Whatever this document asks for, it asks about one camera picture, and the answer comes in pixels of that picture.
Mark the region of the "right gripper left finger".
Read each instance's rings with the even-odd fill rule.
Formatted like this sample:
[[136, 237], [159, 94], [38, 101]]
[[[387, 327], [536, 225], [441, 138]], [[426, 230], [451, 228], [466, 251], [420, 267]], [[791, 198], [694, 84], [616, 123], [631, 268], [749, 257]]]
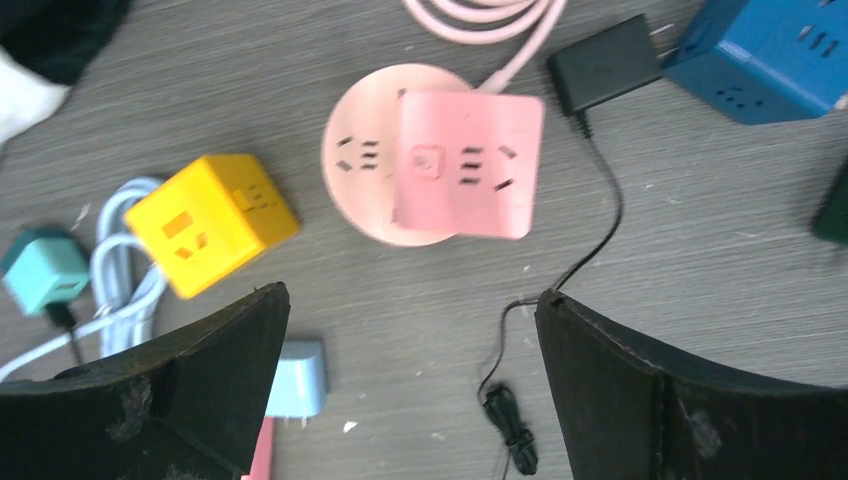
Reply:
[[237, 479], [251, 468], [290, 297], [281, 282], [119, 354], [1, 386], [5, 479]]

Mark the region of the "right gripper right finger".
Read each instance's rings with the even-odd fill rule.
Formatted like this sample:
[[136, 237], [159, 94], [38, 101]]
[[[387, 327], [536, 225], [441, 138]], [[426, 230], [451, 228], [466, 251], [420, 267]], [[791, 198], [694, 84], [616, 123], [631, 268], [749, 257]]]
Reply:
[[553, 290], [535, 313], [577, 479], [843, 479], [847, 392], [725, 366]]

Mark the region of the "light blue plug adapter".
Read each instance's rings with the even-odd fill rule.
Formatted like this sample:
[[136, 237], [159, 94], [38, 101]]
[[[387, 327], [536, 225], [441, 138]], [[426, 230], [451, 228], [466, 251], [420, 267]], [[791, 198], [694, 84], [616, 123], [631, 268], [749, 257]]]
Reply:
[[328, 370], [324, 344], [318, 340], [286, 340], [272, 382], [265, 415], [300, 420], [303, 427], [326, 403]]

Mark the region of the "pink cube socket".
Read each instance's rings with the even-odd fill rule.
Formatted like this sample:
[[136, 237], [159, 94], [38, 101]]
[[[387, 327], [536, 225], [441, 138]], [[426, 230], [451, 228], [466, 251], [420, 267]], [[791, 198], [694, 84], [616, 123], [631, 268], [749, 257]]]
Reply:
[[534, 96], [406, 92], [399, 100], [395, 221], [428, 232], [525, 237], [544, 119]]

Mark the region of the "pink triangular power strip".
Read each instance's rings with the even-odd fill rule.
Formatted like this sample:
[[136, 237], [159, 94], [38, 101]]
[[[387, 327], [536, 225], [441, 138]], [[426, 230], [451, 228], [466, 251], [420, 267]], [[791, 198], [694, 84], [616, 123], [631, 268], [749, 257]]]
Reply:
[[250, 471], [241, 480], [270, 480], [273, 457], [274, 419], [265, 417], [257, 438]]

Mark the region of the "light blue power strip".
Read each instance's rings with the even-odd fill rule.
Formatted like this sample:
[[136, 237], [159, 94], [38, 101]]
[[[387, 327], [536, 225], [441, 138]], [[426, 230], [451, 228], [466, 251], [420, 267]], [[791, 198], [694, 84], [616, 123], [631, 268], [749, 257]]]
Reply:
[[91, 253], [84, 251], [89, 263], [88, 285], [71, 302], [49, 304], [42, 314], [36, 315], [49, 318], [61, 330], [61, 336], [8, 361], [1, 368], [2, 378], [64, 346], [82, 365], [85, 358], [80, 340], [90, 334], [99, 334], [102, 358], [152, 338], [155, 311], [167, 282], [155, 265], [142, 278], [135, 277], [133, 258], [143, 247], [123, 216], [162, 184], [154, 177], [138, 177], [118, 188], [105, 202], [97, 218], [95, 247]]

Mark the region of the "yellow cube socket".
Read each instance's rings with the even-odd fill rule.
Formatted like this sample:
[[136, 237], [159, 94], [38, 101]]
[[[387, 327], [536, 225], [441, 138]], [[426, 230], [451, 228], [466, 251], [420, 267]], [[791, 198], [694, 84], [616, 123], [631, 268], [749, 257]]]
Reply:
[[124, 221], [182, 299], [301, 230], [259, 159], [246, 153], [198, 158], [132, 206]]

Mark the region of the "teal usb charger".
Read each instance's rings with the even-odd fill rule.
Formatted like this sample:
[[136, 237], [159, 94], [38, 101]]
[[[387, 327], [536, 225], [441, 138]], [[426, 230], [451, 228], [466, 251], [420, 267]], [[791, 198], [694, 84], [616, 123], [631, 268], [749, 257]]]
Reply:
[[1, 281], [24, 315], [40, 315], [47, 305], [69, 303], [85, 289], [88, 257], [65, 230], [25, 229], [1, 258]]

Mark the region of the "dark green cube socket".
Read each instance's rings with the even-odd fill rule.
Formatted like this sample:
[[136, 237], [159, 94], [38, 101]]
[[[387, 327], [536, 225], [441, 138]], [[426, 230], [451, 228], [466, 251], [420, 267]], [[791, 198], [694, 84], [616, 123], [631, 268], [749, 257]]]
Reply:
[[813, 235], [837, 245], [847, 245], [847, 162], [844, 162], [819, 209]]

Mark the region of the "pink round power strip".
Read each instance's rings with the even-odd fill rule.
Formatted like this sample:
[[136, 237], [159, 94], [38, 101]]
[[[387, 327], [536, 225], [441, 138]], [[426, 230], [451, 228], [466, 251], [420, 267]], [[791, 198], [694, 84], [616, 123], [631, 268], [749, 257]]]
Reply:
[[476, 91], [504, 94], [540, 50], [566, 7], [553, 1], [409, 1], [424, 28], [446, 40], [489, 45], [524, 35], [517, 53], [481, 85], [449, 70], [405, 63], [376, 70], [338, 100], [323, 135], [321, 165], [336, 207], [358, 230], [395, 246], [432, 245], [460, 234], [406, 229], [394, 219], [399, 100], [408, 91]]

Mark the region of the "blue cube socket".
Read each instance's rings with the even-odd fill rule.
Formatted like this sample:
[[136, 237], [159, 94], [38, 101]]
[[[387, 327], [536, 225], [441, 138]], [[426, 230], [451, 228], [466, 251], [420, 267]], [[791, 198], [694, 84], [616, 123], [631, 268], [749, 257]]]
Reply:
[[707, 1], [662, 70], [744, 125], [820, 118], [847, 93], [847, 4]]

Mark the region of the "black white checkered pillow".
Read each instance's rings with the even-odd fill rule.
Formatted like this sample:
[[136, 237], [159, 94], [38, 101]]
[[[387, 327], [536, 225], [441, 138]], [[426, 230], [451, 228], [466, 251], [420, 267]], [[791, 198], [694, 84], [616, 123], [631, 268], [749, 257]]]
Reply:
[[126, 20], [126, 0], [1, 3], [1, 143], [47, 120]]

